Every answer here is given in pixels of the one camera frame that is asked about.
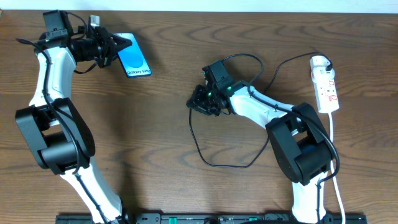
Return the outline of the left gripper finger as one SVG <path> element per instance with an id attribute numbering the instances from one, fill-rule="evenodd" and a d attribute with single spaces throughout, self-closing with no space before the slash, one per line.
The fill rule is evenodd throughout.
<path id="1" fill-rule="evenodd" d="M 109 54 L 104 58 L 104 66 L 110 66 L 118 58 L 118 54 Z"/>
<path id="2" fill-rule="evenodd" d="M 111 55 L 116 55 L 118 52 L 132 45 L 132 41 L 116 34 L 111 34 L 109 52 Z"/>

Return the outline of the blue screen Galaxy smartphone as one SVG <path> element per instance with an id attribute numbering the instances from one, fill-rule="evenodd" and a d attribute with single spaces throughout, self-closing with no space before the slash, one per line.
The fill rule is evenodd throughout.
<path id="1" fill-rule="evenodd" d="M 129 39 L 132 45 L 118 53 L 119 60 L 128 78 L 148 77 L 152 75 L 149 64 L 132 33 L 116 33 L 117 36 Z"/>

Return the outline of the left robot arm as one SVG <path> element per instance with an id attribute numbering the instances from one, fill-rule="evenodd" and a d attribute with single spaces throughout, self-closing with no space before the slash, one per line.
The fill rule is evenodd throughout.
<path id="1" fill-rule="evenodd" d="M 72 76 L 79 62 L 108 67 L 131 40 L 112 34 L 91 15 L 73 30 L 68 11 L 43 14 L 46 31 L 31 45 L 39 61 L 37 87 L 29 106 L 15 119 L 36 163 L 66 180 L 91 213 L 92 223 L 135 223 L 95 161 L 93 135 L 71 100 Z"/>

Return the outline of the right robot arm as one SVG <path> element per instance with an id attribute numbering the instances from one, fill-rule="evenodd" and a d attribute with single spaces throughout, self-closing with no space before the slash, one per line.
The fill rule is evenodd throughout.
<path id="1" fill-rule="evenodd" d="M 292 213 L 299 223 L 322 223 L 324 183 L 336 176 L 340 158 L 315 109 L 273 100 L 252 82 L 236 81 L 223 60 L 203 67 L 204 85 L 197 85 L 186 106 L 207 116 L 221 113 L 244 116 L 267 131 L 276 161 L 292 182 Z"/>

